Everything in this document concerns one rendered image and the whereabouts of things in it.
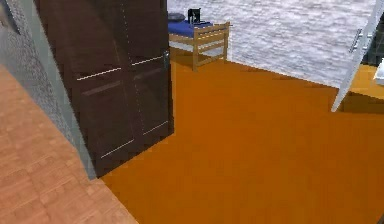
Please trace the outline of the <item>dark grey pillow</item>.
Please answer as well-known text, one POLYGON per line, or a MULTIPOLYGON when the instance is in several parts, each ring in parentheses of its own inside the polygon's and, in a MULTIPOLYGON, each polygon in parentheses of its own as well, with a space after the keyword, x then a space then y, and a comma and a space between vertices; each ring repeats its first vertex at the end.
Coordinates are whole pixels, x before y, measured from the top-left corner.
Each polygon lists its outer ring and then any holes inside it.
POLYGON ((169 22, 181 22, 184 21, 186 17, 182 13, 169 13, 168 14, 168 21, 169 22))

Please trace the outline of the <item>dark brown room door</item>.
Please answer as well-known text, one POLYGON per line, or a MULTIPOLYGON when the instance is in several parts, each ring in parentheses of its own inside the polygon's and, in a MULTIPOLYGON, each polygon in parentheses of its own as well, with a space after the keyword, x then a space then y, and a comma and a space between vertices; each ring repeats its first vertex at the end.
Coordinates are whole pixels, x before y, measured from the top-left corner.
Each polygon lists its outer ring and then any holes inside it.
POLYGON ((167 0, 33 0, 97 176, 174 132, 167 0))

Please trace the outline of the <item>white room door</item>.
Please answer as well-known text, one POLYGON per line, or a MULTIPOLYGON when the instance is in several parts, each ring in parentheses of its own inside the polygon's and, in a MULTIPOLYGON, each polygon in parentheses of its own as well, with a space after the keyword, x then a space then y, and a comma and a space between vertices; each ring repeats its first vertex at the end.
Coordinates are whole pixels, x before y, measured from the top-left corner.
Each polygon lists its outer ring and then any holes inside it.
POLYGON ((375 0, 373 11, 367 21, 367 24, 362 29, 362 37, 357 42, 357 49, 351 54, 353 55, 352 62, 346 70, 343 81, 340 84, 335 100, 331 107, 332 112, 336 112, 343 99, 347 95, 356 72, 359 69, 360 63, 366 53, 369 51, 377 33, 377 27, 380 23, 382 14, 384 13, 384 0, 375 0))

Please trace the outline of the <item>wooden bed with blue cover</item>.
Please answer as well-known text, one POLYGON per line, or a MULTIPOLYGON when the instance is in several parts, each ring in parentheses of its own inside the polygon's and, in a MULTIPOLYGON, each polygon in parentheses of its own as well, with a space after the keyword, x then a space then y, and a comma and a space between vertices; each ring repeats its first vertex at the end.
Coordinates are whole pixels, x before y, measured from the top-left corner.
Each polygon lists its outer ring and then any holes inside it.
POLYGON ((230 22, 214 24, 206 22, 204 24, 190 24, 188 21, 169 22, 168 35, 170 42, 189 45, 192 47, 192 70, 208 63, 223 59, 227 62, 230 22), (221 48, 222 52, 208 56, 200 60, 199 56, 204 52, 221 48))

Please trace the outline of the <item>black laptop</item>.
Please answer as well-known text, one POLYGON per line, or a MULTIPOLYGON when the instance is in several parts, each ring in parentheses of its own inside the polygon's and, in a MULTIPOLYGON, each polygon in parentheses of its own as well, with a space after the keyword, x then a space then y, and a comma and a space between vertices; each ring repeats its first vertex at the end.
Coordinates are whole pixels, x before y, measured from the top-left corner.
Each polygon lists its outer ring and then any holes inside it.
POLYGON ((192 25, 203 24, 204 21, 201 19, 201 9, 200 8, 191 8, 187 11, 188 13, 188 23, 192 25))

